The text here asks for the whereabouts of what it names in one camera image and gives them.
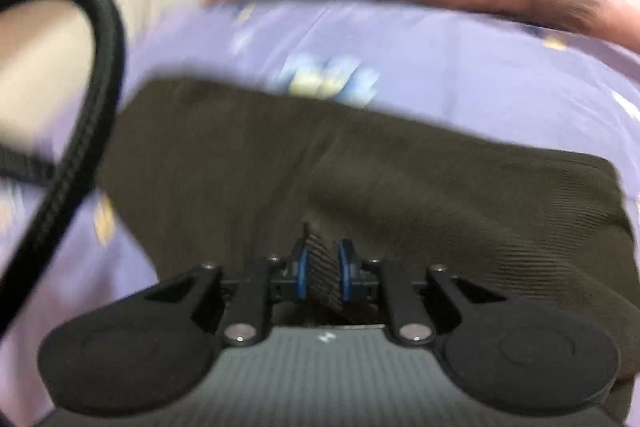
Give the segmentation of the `black knit pants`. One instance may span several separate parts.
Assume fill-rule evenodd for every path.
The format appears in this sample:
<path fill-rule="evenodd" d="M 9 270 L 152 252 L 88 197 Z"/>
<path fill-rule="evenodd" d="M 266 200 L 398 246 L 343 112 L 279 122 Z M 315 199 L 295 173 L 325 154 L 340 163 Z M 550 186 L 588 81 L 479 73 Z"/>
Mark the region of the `black knit pants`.
<path fill-rule="evenodd" d="M 163 279 L 284 256 L 310 235 L 331 286 L 350 239 L 412 275 L 441 263 L 582 314 L 620 348 L 605 405 L 629 413 L 639 277 L 603 158 L 182 77 L 147 83 L 118 115 L 96 182 Z"/>

